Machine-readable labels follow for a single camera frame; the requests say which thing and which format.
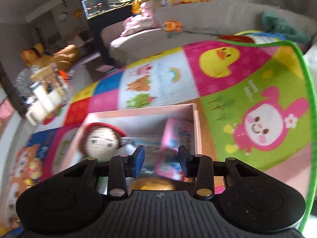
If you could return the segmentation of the red hat knitted doll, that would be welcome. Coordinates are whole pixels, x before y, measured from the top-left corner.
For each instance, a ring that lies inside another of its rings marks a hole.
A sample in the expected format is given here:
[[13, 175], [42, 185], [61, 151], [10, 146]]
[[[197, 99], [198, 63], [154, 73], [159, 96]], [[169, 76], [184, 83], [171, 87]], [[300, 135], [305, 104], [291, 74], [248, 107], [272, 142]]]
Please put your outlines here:
[[109, 161], [121, 147], [121, 138], [127, 134], [110, 124], [91, 123], [84, 128], [78, 150], [86, 157]]

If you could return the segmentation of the colourful cartoon play mat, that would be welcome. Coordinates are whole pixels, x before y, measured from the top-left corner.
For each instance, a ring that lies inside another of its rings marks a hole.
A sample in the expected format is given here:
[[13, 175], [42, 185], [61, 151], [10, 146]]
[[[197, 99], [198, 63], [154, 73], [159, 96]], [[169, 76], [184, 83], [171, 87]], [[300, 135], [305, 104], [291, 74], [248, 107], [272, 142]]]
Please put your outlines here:
[[1, 202], [1, 234], [18, 227], [16, 197], [82, 158], [70, 145], [93, 113], [195, 104], [199, 151], [236, 156], [296, 188], [311, 208], [316, 188], [316, 97], [290, 41], [195, 42], [139, 60], [84, 86], [50, 115], [15, 159]]

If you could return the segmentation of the black tank cabinet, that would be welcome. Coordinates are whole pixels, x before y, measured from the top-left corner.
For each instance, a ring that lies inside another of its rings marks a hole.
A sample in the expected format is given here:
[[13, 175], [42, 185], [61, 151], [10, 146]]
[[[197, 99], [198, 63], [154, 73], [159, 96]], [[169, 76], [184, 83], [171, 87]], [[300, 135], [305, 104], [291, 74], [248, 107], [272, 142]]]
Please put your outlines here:
[[88, 25], [95, 39], [95, 48], [102, 57], [103, 64], [115, 66], [117, 63], [111, 57], [109, 46], [112, 40], [120, 36], [123, 21], [132, 15], [132, 6], [124, 5], [110, 9], [88, 20]]

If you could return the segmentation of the white bottle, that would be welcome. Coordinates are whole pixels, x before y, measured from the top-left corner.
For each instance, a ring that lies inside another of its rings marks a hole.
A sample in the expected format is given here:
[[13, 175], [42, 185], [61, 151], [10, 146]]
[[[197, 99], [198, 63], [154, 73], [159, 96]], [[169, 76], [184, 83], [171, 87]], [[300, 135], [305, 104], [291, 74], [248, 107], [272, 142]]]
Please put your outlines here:
[[42, 86], [40, 82], [34, 82], [30, 86], [30, 89], [35, 95], [35, 97], [37, 97], [37, 99], [40, 102], [42, 102], [43, 105], [49, 105], [50, 101], [48, 98], [48, 94], [46, 93], [46, 91], [44, 90], [44, 87]]

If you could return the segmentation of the pink plush toy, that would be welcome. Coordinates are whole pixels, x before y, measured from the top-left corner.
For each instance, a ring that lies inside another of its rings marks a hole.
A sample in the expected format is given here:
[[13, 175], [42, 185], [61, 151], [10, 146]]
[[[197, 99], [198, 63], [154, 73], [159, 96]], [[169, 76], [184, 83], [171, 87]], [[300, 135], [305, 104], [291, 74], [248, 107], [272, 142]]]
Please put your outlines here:
[[133, 15], [127, 18], [120, 36], [131, 36], [145, 30], [159, 29], [159, 23], [154, 19], [154, 12], [158, 7], [153, 4], [134, 2], [132, 4]]

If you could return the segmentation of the pink picture book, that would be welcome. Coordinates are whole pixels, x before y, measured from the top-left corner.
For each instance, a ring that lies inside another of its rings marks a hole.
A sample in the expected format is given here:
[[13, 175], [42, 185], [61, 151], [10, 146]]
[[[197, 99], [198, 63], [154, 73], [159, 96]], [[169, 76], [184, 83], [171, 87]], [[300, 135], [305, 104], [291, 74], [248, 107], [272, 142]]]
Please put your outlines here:
[[159, 147], [155, 174], [176, 181], [185, 181], [178, 161], [178, 149], [185, 146], [190, 153], [195, 152], [195, 127], [192, 122], [168, 118]]

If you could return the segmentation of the pink cardboard box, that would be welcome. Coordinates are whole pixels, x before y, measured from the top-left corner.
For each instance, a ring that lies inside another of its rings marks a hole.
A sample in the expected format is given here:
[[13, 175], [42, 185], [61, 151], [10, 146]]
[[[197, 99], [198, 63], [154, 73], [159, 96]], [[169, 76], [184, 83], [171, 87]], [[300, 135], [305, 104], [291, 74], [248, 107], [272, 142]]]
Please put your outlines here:
[[185, 181], [176, 181], [155, 174], [155, 165], [158, 161], [159, 147], [163, 131], [168, 118], [175, 118], [192, 122], [195, 127], [195, 152], [202, 153], [201, 126], [197, 105], [185, 103], [159, 107], [139, 108], [90, 113], [81, 124], [70, 147], [66, 152], [59, 168], [63, 171], [83, 160], [84, 155], [78, 150], [78, 144], [84, 128], [91, 123], [105, 123], [123, 130], [127, 136], [123, 141], [123, 148], [117, 154], [132, 154], [132, 149], [143, 145], [145, 147], [145, 161], [141, 173], [137, 178], [127, 178], [128, 192], [134, 190], [188, 190], [193, 188], [194, 181], [185, 178]]

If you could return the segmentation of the beige sofa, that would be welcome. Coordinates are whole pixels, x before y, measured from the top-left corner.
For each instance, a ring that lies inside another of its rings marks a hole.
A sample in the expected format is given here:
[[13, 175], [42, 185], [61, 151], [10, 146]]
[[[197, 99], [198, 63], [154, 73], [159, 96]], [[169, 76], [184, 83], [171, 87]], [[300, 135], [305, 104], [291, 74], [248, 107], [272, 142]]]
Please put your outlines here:
[[[316, 0], [211, 0], [175, 6], [161, 6], [159, 0], [148, 0], [147, 3], [158, 7], [154, 19], [158, 21], [159, 29], [112, 40], [109, 51], [120, 66], [167, 49], [212, 40], [221, 35], [248, 30], [266, 31], [265, 14], [286, 21], [310, 38], [316, 36]], [[164, 31], [162, 24], [167, 20], [181, 22], [182, 30]]]

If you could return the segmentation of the orange fish plush toy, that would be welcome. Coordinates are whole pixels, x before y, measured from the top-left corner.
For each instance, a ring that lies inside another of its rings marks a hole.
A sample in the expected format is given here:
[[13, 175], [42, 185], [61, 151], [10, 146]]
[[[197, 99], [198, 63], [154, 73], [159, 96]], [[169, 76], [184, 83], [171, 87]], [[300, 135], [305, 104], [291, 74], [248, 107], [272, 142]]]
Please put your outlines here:
[[166, 32], [182, 30], [182, 23], [175, 20], [167, 20], [162, 24], [162, 29]]

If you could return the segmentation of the glass fish tank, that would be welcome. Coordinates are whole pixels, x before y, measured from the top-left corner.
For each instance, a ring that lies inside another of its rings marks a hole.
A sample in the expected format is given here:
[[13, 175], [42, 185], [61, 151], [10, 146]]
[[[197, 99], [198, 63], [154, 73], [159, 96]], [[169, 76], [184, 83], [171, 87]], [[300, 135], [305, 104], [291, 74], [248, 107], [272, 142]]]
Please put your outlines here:
[[83, 0], [82, 6], [87, 19], [99, 16], [113, 9], [132, 5], [135, 0]]

